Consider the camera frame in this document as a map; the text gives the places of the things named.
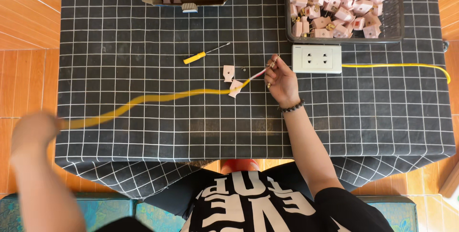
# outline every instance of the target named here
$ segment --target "person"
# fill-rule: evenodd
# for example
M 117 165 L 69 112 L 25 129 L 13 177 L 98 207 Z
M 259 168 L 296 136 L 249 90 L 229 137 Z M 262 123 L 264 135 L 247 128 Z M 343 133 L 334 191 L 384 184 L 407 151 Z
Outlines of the person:
M 295 73 L 275 54 L 268 64 L 275 59 L 264 79 L 280 108 L 296 106 L 283 113 L 295 162 L 227 175 L 201 169 L 145 202 L 185 218 L 182 232 L 392 231 L 381 212 L 345 190 L 354 187 L 336 176 L 300 104 Z M 72 194 L 46 161 L 46 146 L 58 127 L 58 119 L 38 113 L 22 118 L 13 132 L 11 164 L 28 232 L 85 231 Z M 123 230 L 150 231 L 134 218 L 99 231 Z

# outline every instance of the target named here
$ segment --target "hand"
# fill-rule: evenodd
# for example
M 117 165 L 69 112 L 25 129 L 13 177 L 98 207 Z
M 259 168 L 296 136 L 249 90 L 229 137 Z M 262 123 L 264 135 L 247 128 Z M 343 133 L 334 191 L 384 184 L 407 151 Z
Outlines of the hand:
M 298 80 L 296 74 L 277 54 L 273 54 L 268 61 L 270 65 L 276 61 L 273 68 L 268 68 L 264 75 L 265 83 L 271 83 L 269 92 L 277 100 L 281 108 L 290 108 L 300 103 L 298 94 Z
M 49 142 L 59 133 L 59 124 L 59 119 L 46 112 L 23 117 L 13 130 L 11 159 L 45 156 Z

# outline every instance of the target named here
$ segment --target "table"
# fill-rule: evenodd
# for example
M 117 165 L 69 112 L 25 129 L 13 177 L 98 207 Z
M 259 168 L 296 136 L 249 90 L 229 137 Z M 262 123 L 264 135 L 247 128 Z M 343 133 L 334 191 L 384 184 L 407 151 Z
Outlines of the table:
M 405 39 L 342 45 L 343 63 L 444 67 L 437 1 L 404 0 Z M 58 115 L 94 117 L 146 94 L 228 89 L 223 65 L 235 65 L 235 79 L 242 81 L 273 53 L 291 63 L 284 13 L 284 0 L 228 0 L 198 13 L 141 0 L 62 0 Z M 183 64 L 189 55 L 227 41 L 232 44 Z M 311 122 L 346 182 L 362 186 L 455 154 L 448 86 L 440 71 L 343 68 L 340 75 L 298 79 Z M 63 130 L 55 162 L 143 199 L 198 170 L 195 160 L 292 158 L 276 108 L 262 79 L 236 100 L 200 95 L 141 104 L 114 121 Z

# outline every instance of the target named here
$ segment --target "electrical socket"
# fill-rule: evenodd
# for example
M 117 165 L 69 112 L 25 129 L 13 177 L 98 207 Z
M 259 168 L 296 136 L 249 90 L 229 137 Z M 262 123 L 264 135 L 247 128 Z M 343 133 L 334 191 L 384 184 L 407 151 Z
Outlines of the electrical socket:
M 293 45 L 291 52 L 296 73 L 341 73 L 341 46 Z

